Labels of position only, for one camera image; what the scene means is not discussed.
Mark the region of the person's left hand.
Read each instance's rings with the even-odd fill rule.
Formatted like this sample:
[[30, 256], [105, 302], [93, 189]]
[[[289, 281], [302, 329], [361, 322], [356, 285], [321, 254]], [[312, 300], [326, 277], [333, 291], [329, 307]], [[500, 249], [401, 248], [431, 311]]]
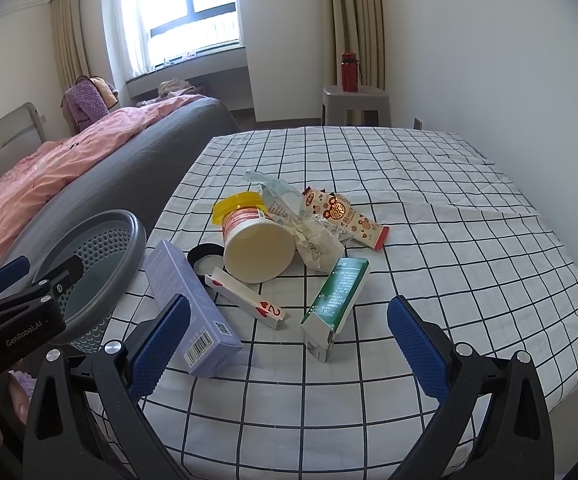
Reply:
[[[22, 431], [26, 427], [28, 411], [30, 410], [30, 397], [19, 382], [19, 377], [26, 374], [19, 374], [16, 370], [9, 370], [4, 377], [7, 378], [8, 398], [2, 402], [2, 409], [9, 415], [12, 423], [10, 426], [16, 431]], [[0, 430], [0, 448], [4, 445], [4, 435]]]

